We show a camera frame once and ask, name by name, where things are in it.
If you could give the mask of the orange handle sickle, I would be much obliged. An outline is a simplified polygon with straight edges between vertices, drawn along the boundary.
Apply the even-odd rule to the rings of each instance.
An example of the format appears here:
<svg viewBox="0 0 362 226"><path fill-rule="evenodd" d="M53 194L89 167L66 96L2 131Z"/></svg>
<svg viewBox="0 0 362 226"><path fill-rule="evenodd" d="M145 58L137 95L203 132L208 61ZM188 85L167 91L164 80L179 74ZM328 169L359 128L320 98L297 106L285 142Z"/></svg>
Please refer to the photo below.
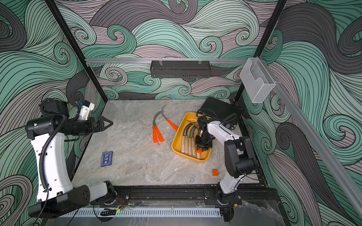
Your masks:
<svg viewBox="0 0 362 226"><path fill-rule="evenodd" d="M157 137L157 142L158 142L158 141L159 141L159 142L164 142L165 139L163 138L163 136L162 136L160 130L158 129L158 127L157 127L157 126L154 126L154 129L155 129L155 133L156 133L156 137Z"/></svg>
<svg viewBox="0 0 362 226"><path fill-rule="evenodd" d="M197 122L193 122L193 121L190 121L190 120L187 120L187 122L189 122L189 123L191 123L192 125L194 125L195 130L197 130L197 131L199 130L199 125L198 125ZM203 148L198 148L198 149L197 149L197 153L202 154L202 152L203 152Z"/></svg>
<svg viewBox="0 0 362 226"><path fill-rule="evenodd" d="M161 108L161 115L163 116L164 119L166 119L166 121L170 124L170 126L175 130L177 131L178 130L178 126L176 126L172 121L170 121L165 113L164 113L164 108L165 108L166 105L163 105L162 108Z"/></svg>
<svg viewBox="0 0 362 226"><path fill-rule="evenodd" d="M155 133L154 126L157 126L157 125L156 125L156 119L157 119L157 117L158 117L160 114L161 114L161 111L157 112L157 113L154 115L154 117L153 117L152 129L153 129L153 142L154 142L154 143L158 143L158 142L159 142L159 141L157 142L157 137L156 137L156 133Z"/></svg>

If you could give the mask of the labelled wooden handle sickle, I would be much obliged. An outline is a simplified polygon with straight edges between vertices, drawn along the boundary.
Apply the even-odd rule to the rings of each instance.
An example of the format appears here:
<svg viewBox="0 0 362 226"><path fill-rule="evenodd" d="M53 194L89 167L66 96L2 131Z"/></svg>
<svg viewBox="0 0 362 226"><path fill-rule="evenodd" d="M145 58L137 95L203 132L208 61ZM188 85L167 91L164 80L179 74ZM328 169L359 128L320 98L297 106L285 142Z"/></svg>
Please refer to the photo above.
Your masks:
<svg viewBox="0 0 362 226"><path fill-rule="evenodd" d="M192 147L191 147L191 138L192 138L192 136L191 136L191 134L192 134L192 131L193 131L193 127L194 126L192 126L190 131L189 131L189 156L192 156Z"/></svg>

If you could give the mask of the large wooden handle sickle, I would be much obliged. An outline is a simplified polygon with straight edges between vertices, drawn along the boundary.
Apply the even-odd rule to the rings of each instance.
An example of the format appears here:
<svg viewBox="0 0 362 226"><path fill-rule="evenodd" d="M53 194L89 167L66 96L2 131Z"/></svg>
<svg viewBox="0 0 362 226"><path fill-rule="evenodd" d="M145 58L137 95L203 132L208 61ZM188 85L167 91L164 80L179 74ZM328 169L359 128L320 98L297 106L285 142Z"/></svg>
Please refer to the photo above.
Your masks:
<svg viewBox="0 0 362 226"><path fill-rule="evenodd" d="M189 155L189 130L192 127L192 124L189 123L183 130L183 136L182 136L182 147L181 147L181 153L185 155Z"/></svg>

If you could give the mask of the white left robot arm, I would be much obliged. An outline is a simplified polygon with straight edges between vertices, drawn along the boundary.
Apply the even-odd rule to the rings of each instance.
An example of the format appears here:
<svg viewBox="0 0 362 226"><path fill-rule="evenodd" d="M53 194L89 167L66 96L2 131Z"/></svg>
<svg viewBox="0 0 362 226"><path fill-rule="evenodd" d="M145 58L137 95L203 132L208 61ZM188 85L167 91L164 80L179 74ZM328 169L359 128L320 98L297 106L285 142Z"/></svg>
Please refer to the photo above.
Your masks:
<svg viewBox="0 0 362 226"><path fill-rule="evenodd" d="M41 116L29 120L25 131L35 151L38 171L36 204L28 208L30 217L57 218L87 206L93 201L106 205L114 203L116 192L109 181L94 186L73 187L66 166L66 136L85 136L104 131L107 118L95 120L89 113L95 105L79 101L77 116L69 117L67 102L52 98L43 100L39 107Z"/></svg>

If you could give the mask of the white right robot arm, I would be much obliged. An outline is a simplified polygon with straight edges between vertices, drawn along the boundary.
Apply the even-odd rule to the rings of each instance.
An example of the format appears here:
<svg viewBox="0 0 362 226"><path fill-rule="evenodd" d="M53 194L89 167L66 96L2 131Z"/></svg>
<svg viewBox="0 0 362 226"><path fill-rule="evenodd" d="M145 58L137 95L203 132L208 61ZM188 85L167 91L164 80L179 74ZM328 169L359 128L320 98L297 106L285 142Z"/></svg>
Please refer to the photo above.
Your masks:
<svg viewBox="0 0 362 226"><path fill-rule="evenodd" d="M226 128L223 123L236 118L232 113L223 119L216 116L208 117L199 109L196 112L198 135L195 138L197 152L203 152L213 147L216 139L224 147L224 164L227 172L217 185L216 200L220 205L230 204L237 195L239 184L255 170L253 146L249 137L239 136Z"/></svg>

